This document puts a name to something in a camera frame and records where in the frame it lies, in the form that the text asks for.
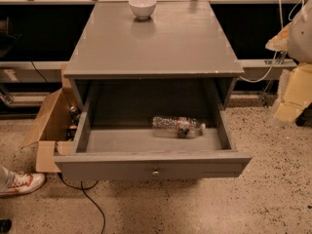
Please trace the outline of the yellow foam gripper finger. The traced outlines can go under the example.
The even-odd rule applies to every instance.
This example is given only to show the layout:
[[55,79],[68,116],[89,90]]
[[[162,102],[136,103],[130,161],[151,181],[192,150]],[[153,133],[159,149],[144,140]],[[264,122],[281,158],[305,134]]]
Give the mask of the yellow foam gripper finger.
[[289,34],[292,23],[288,23],[281,31],[271,38],[265,45],[265,48],[270,51],[281,52],[289,48]]
[[283,70],[272,118],[281,123],[293,123],[311,103],[312,64],[301,63],[293,71]]

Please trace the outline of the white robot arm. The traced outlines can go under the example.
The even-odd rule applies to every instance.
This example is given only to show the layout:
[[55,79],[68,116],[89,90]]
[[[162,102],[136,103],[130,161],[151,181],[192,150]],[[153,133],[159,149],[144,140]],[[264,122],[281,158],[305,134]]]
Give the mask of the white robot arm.
[[298,61],[293,71],[280,78],[273,119],[292,123],[312,103],[312,0],[309,0],[277,35],[265,45],[270,51],[286,51]]

